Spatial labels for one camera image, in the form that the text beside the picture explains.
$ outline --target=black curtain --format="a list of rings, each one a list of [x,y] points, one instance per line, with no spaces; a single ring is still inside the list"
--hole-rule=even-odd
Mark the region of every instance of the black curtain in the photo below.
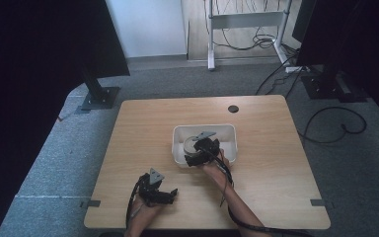
[[[0,0],[0,225],[64,101],[93,78],[128,75],[104,0]]]

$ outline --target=white bowl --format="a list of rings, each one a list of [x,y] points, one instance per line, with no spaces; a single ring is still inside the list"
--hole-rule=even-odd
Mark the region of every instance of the white bowl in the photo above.
[[[181,168],[188,168],[185,158],[184,142],[190,136],[197,136],[203,131],[214,131],[215,135],[210,136],[211,140],[218,139],[220,148],[224,150],[224,156],[229,160],[230,165],[236,161],[238,146],[236,142],[236,129],[232,124],[206,124],[206,125],[180,125],[174,128],[172,138],[172,154],[175,162]]]

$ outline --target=black stand base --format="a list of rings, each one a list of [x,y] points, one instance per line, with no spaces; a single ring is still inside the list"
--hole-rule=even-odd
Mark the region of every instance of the black stand base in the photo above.
[[[81,107],[78,107],[76,114],[88,113],[90,110],[106,110],[111,109],[114,105],[116,94],[118,94],[119,87],[103,87],[106,93],[103,99],[93,99],[92,95],[88,93]]]
[[[325,88],[323,78],[319,76],[303,76],[301,80],[312,100],[338,99],[342,103],[367,102],[368,95],[356,87],[346,76],[337,76],[333,88]]]

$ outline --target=black monitor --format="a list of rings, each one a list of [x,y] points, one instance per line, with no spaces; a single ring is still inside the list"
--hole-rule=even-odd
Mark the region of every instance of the black monitor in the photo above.
[[[323,65],[303,77],[312,99],[363,101],[379,106],[379,1],[303,0],[293,31],[302,42],[297,66]]]

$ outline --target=grey carpet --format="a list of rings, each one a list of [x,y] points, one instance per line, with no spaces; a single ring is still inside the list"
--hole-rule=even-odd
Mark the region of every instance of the grey carpet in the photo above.
[[[254,95],[278,64],[131,70],[129,77],[100,79],[103,86],[121,90],[111,110],[76,115],[88,90],[73,90],[60,112],[34,166],[30,170],[0,228],[0,236],[99,236],[109,230],[87,229],[86,209],[92,195],[121,102],[134,99]],[[280,72],[273,78],[282,77]],[[271,93],[286,95],[294,76]],[[265,84],[260,94],[270,89]],[[312,101],[300,80],[287,98],[295,125],[304,131],[310,116],[332,106],[363,115],[367,129],[333,144],[306,142],[305,151],[332,226],[311,231],[315,236],[379,236],[379,108],[368,103],[341,104]],[[326,111],[310,124],[308,135],[331,140],[341,134],[341,123],[358,130],[359,118],[345,111]]]

